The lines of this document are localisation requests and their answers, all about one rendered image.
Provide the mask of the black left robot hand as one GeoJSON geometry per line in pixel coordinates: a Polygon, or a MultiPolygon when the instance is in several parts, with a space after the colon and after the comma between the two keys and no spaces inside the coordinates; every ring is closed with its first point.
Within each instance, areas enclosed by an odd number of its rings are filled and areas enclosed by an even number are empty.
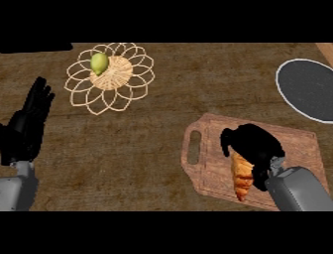
{"type": "Polygon", "coordinates": [[[55,97],[47,80],[39,76],[22,109],[15,112],[8,125],[0,123],[3,166],[11,166],[19,161],[33,162],[39,157],[55,97]]]}

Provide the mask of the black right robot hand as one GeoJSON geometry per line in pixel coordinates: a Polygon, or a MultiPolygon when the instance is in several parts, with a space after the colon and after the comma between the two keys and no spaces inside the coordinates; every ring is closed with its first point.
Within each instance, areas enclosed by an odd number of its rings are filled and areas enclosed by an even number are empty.
{"type": "Polygon", "coordinates": [[[229,148],[233,148],[253,164],[253,184],[262,191],[267,191],[264,182],[269,179],[272,159],[285,157],[278,139],[257,125],[244,124],[236,130],[223,130],[222,147],[226,157],[231,155],[229,148]]]}

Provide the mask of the dark grey round pan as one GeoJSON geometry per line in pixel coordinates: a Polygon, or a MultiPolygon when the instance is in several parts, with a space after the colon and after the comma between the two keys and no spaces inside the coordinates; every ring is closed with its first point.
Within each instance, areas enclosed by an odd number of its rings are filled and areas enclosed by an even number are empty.
{"type": "Polygon", "coordinates": [[[310,59],[287,61],[275,74],[278,92],[310,120],[333,124],[333,68],[310,59]]]}

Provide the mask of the golden brown croissant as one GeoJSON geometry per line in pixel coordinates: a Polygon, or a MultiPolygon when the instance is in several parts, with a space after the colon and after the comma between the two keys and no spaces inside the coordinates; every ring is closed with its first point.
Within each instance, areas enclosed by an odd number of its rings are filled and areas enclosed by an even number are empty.
{"type": "Polygon", "coordinates": [[[238,152],[233,152],[232,173],[233,173],[233,181],[235,181],[235,192],[236,192],[239,201],[244,201],[247,199],[250,189],[253,186],[251,170],[253,170],[253,164],[238,152]]]}

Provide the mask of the black appliance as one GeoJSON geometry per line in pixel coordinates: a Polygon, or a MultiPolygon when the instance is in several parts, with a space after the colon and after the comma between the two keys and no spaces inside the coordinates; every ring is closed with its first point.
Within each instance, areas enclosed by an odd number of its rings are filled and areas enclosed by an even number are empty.
{"type": "Polygon", "coordinates": [[[0,54],[19,54],[19,53],[37,53],[37,52],[58,52],[70,51],[74,48],[71,43],[42,44],[11,44],[0,43],[0,54]]]}

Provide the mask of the green pear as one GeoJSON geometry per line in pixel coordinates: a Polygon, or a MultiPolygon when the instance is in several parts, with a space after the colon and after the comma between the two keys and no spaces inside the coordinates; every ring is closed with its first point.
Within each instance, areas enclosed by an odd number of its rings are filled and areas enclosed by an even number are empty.
{"type": "Polygon", "coordinates": [[[109,59],[105,53],[98,53],[90,59],[90,68],[96,75],[102,75],[109,65],[109,59]]]}

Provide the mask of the brown wooden cutting board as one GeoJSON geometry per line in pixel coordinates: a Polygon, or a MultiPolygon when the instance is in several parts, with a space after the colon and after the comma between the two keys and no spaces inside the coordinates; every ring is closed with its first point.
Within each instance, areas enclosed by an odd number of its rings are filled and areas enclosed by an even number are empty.
{"type": "Polygon", "coordinates": [[[282,165],[287,168],[295,166],[307,168],[318,177],[325,189],[329,190],[318,136],[313,132],[216,115],[213,113],[205,113],[201,119],[194,122],[186,129],[182,167],[200,194],[267,210],[278,210],[267,191],[260,191],[256,187],[251,187],[244,201],[239,201],[235,191],[232,159],[228,158],[223,153],[222,133],[226,128],[236,129],[241,125],[248,123],[262,127],[281,142],[287,155],[282,165]],[[191,134],[194,131],[198,131],[202,135],[200,162],[195,165],[192,165],[188,160],[191,134]]]}

